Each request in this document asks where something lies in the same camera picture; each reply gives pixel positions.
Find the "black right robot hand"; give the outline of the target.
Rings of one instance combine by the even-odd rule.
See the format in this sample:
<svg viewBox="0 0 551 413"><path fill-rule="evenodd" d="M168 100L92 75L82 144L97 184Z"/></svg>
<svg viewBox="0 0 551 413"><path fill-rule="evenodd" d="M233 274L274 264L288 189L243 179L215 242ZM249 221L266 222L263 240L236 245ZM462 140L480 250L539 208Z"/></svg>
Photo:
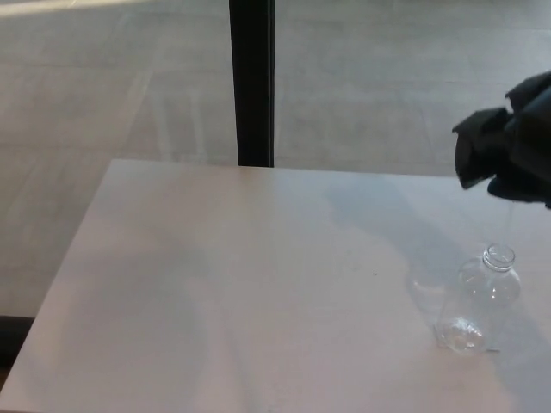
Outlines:
<svg viewBox="0 0 551 413"><path fill-rule="evenodd" d="M550 208L550 73L526 78L505 97L512 108L504 128L508 147L487 192Z"/></svg>

